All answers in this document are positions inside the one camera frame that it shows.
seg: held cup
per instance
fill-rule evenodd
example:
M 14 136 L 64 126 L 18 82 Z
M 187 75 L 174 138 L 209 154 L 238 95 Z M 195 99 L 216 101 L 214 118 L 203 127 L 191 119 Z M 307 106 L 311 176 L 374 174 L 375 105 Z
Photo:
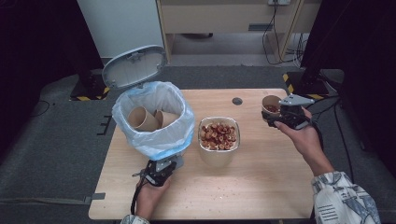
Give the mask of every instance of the held cup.
M 156 110 L 155 111 L 155 119 L 157 119 L 160 123 L 159 128 L 164 128 L 168 126 L 169 124 L 173 123 L 175 120 L 177 120 L 180 117 L 180 115 L 173 114 L 173 113 L 168 113 L 164 112 L 161 110 Z
M 140 132 L 154 132 L 160 127 L 160 122 L 152 116 L 145 107 L 139 106 L 128 116 L 131 126 Z
M 280 116 L 281 99 L 275 95 L 267 95 L 262 99 L 262 118 L 267 121 L 268 117 Z

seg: cable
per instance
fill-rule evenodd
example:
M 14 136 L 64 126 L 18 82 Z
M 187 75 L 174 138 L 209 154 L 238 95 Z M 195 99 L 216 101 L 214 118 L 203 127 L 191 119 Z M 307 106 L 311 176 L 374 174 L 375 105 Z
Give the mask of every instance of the cable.
M 142 171 L 140 171 L 140 181 L 139 185 L 136 187 L 136 190 L 134 191 L 134 197 L 132 198 L 132 203 L 131 203 L 131 215 L 134 215 L 134 209 L 136 207 L 136 201 L 137 201 L 137 196 L 140 193 L 140 190 L 145 186 L 148 182 L 145 183 L 146 176 L 148 175 L 148 170 L 149 170 L 149 165 L 150 163 L 146 165 L 146 168 Z
M 346 139 L 345 139 L 345 137 L 344 137 L 343 131 L 342 131 L 342 129 L 341 129 L 340 122 L 339 122 L 338 117 L 337 117 L 336 106 L 334 107 L 334 116 L 335 116 L 335 121 L 337 122 L 338 131 L 340 131 L 341 138 L 342 138 L 342 140 L 343 140 L 344 149 L 345 149 L 345 151 L 346 151 L 346 158 L 347 158 L 347 162 L 348 162 L 348 165 L 349 165 L 349 171 L 350 171 L 350 179 L 351 179 L 352 183 L 355 183 L 354 175 L 353 175 L 353 169 L 352 169 L 352 162 L 351 162 L 351 160 L 350 160 L 349 151 L 348 151 L 348 149 L 347 149 Z
M 308 39 L 303 41 L 303 34 L 300 34 L 300 39 L 298 42 L 298 46 L 297 46 L 297 50 L 294 51 L 294 55 L 293 55 L 293 63 L 296 67 L 300 68 L 300 69 L 304 69 L 301 67 L 301 59 L 304 56 L 304 43 L 306 43 L 308 41 Z
M 339 97 L 339 95 L 327 96 L 326 98 L 322 98 L 322 99 L 316 100 L 315 103 L 312 104 L 312 105 L 315 105 L 316 103 L 319 103 L 319 102 L 321 102 L 321 101 L 324 101 L 324 100 L 327 100 L 327 99 L 331 99 L 331 98 L 336 98 L 336 97 Z
M 334 85 L 336 84 L 336 82 L 331 81 L 330 78 L 328 78 L 326 76 L 326 74 L 324 74 L 323 69 L 320 69 L 319 71 L 319 76 L 322 78 L 322 80 L 335 92 L 338 92 L 337 88 L 340 88 L 339 86 L 337 88 L 335 88 L 332 84 L 330 84 L 330 82 L 332 82 Z
M 350 171 L 350 179 L 351 179 L 352 183 L 354 183 L 354 182 L 355 182 L 355 179 L 354 179 L 354 175 L 353 175 L 352 162 L 351 162 L 351 159 L 350 159 L 350 156 L 349 156 L 349 151 L 348 151 L 348 149 L 347 149 L 346 139 L 345 139 L 345 137 L 344 137 L 344 133 L 343 133 L 343 131 L 342 131 L 342 129 L 341 129 L 340 121 L 339 121 L 338 116 L 337 116 L 337 110 L 336 110 L 336 108 L 337 108 L 337 105 L 338 105 L 338 103 L 339 103 L 340 101 L 341 101 L 341 98 L 337 99 L 333 104 L 331 104 L 331 105 L 328 106 L 327 108 L 323 109 L 322 111 L 317 112 L 317 113 L 313 113 L 312 116 L 318 114 L 318 117 L 316 118 L 316 122 L 318 122 L 318 120 L 320 119 L 320 116 L 321 116 L 324 112 L 326 112 L 326 111 L 330 110 L 331 108 L 333 108 L 333 113 L 334 113 L 334 117 L 335 117 L 335 122 L 336 122 L 336 124 L 337 124 L 338 131 L 339 131 L 340 134 L 341 134 L 341 139 L 342 139 L 342 141 L 343 141 L 344 150 L 345 150 L 345 152 L 346 152 L 347 163 L 348 163 L 349 171 Z
M 38 116 L 41 116 L 41 115 L 43 115 L 44 113 L 46 113 L 47 112 L 47 110 L 49 110 L 50 109 L 50 103 L 48 103 L 47 101 L 44 101 L 44 100 L 40 100 L 40 101 L 38 101 L 39 103 L 40 102 L 42 102 L 42 103 L 46 103 L 47 104 L 47 108 L 43 111 L 43 112 L 41 112 L 41 113 L 39 113 L 39 114 L 36 114 L 36 115 L 32 115 L 32 116 L 30 116 L 30 117 L 38 117 Z
M 275 28 L 275 16 L 276 16 L 276 12 L 277 12 L 277 1 L 275 0 L 274 3 L 275 3 L 275 6 L 274 6 L 274 14 L 273 14 L 273 17 L 271 18 L 269 25 L 265 28 L 264 34 L 262 35 L 262 48 L 264 49 L 265 58 L 267 59 L 267 62 L 268 62 L 269 64 L 271 64 L 271 65 L 278 65 L 278 64 L 281 64 L 281 63 L 290 63 L 290 62 L 292 62 L 292 60 L 283 61 L 283 60 L 279 57 L 279 59 L 280 59 L 280 61 L 281 61 L 280 63 L 271 63 L 271 62 L 269 61 L 269 59 L 268 59 L 268 53 L 267 53 L 267 50 L 265 49 L 265 45 L 264 45 L 264 37 L 265 37 L 265 35 L 267 34 L 268 28 L 270 27 L 270 25 L 273 25 L 273 26 L 274 26 L 274 31 L 275 31 L 275 35 L 276 35 L 277 50 L 278 50 L 278 54 L 279 54 L 279 56 L 280 56 L 280 52 L 279 52 L 279 41 L 278 41 L 278 39 L 277 39 L 277 33 L 276 33 L 276 28 Z

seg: floor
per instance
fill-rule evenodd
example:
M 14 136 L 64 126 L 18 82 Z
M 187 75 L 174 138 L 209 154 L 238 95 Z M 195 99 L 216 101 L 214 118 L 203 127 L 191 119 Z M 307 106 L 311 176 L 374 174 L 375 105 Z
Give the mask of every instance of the floor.
M 268 38 L 262 33 L 176 35 L 171 66 L 297 66 L 297 51 L 304 48 L 309 34 L 294 34 L 288 54 L 277 62 Z

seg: sleeve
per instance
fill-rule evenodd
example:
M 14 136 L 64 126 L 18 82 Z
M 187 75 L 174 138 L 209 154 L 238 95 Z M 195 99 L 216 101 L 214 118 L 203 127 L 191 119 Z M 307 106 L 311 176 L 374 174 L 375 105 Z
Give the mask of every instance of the sleeve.
M 311 184 L 318 224 L 381 224 L 374 199 L 344 172 L 316 176 Z
M 120 224 L 149 224 L 149 222 L 142 217 L 127 215 Z

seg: black curtain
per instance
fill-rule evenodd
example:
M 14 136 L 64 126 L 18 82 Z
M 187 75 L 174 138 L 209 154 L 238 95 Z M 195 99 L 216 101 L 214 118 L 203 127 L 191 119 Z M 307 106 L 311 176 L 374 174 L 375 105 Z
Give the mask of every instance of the black curtain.
M 363 149 L 378 153 L 396 176 L 396 1 L 324 0 L 302 66 L 345 73 L 340 95 Z
M 89 85 L 97 68 L 103 64 L 76 0 L 0 1 L 1 158 L 44 86 L 75 74 Z

